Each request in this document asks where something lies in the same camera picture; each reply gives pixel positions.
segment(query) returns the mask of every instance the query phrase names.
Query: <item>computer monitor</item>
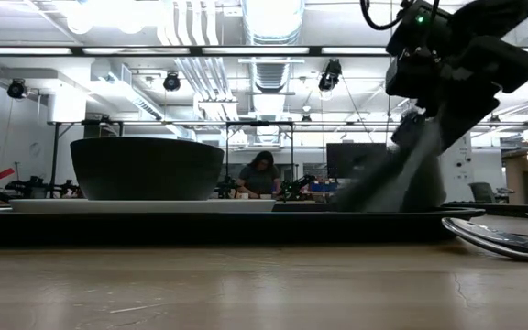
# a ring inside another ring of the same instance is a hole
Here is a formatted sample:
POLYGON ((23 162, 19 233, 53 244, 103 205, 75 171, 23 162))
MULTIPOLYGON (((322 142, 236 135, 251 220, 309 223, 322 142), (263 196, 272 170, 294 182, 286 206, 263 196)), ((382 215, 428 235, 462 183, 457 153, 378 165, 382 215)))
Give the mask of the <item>computer monitor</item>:
POLYGON ((384 153, 384 143, 327 143, 327 176, 348 178, 354 168, 384 153))

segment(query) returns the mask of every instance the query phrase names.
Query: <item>ceiling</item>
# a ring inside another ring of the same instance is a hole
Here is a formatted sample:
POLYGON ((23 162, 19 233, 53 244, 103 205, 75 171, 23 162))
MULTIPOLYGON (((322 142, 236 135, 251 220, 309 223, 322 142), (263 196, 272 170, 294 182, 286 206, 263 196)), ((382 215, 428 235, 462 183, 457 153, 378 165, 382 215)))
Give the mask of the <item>ceiling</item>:
MULTIPOLYGON (((137 13, 131 19, 138 19, 145 26, 137 34, 126 34, 116 27, 94 27, 82 35, 72 34, 67 29, 67 18, 58 11, 52 1, 33 1, 40 8, 37 12, 28 0, 0 1, 0 45, 160 45, 156 25, 164 17, 160 16, 159 1, 136 1, 137 13)), ((454 12, 466 2, 442 0, 441 7, 454 12)), ((355 45, 385 46, 391 31, 372 30, 364 21, 358 0, 306 0, 305 12, 299 43, 303 45, 355 45)), ((216 31, 219 41, 224 45, 245 44, 242 28, 241 6, 239 0, 217 0, 216 31)), ((398 11, 398 5, 387 1, 372 1, 370 14, 374 21, 385 24, 398 11)), ((518 45, 528 46, 528 19, 509 33, 505 40, 518 45)), ((225 58, 225 70, 238 101, 238 113, 245 115, 252 109, 248 66, 238 63, 238 58, 225 58)), ((404 109, 398 105, 404 101, 400 97, 389 97, 382 89, 389 58, 343 58, 340 59, 343 78, 333 90, 333 97, 322 101, 315 86, 320 71, 327 58, 306 58, 302 64, 291 68, 290 82, 284 111, 287 117, 298 117, 303 107, 311 107, 313 120, 386 120, 389 110, 394 119, 404 109)), ((115 118, 137 117, 138 110, 125 97, 108 90, 99 82, 92 82, 89 74, 95 59, 0 59, 0 68, 38 68, 54 69, 63 72, 71 79, 98 94, 106 102, 90 103, 88 111, 105 112, 115 118)), ((173 58, 112 58, 111 64, 118 67, 125 64, 134 73, 136 87, 146 94, 155 104, 166 105, 167 112, 179 119, 192 119, 193 111, 185 106, 193 106, 194 91, 182 77, 181 89, 166 93, 162 80, 167 71, 177 70, 173 58)), ((528 83, 512 94, 500 94, 499 110, 515 107, 528 102, 528 83)), ((528 110, 518 117, 528 119, 528 110)))

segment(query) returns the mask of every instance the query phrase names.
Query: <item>dark hair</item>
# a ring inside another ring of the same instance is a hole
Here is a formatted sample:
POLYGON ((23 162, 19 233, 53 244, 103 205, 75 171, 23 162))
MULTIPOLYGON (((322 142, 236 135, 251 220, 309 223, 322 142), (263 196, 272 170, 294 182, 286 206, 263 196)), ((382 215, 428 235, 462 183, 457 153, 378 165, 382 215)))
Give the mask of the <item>dark hair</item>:
POLYGON ((248 164, 252 169, 256 169, 261 160, 266 160, 268 162, 268 168, 266 171, 270 171, 274 168, 274 157, 270 151, 262 151, 248 164))

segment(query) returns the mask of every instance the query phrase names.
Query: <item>wooden table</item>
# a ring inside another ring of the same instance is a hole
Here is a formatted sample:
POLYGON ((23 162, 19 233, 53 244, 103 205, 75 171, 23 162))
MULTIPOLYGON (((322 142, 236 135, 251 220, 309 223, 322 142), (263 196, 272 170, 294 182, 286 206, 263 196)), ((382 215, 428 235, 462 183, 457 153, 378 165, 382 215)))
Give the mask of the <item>wooden table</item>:
POLYGON ((0 250, 0 329, 528 329, 528 263, 460 241, 0 250))

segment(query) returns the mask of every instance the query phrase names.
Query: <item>table surface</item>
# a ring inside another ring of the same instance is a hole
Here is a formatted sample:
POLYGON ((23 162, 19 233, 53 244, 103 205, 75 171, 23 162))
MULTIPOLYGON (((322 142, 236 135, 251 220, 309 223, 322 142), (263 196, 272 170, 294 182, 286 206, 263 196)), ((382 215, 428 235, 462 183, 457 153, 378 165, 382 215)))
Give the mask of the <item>table surface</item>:
POLYGON ((0 250, 0 329, 528 329, 528 262, 459 240, 0 250))

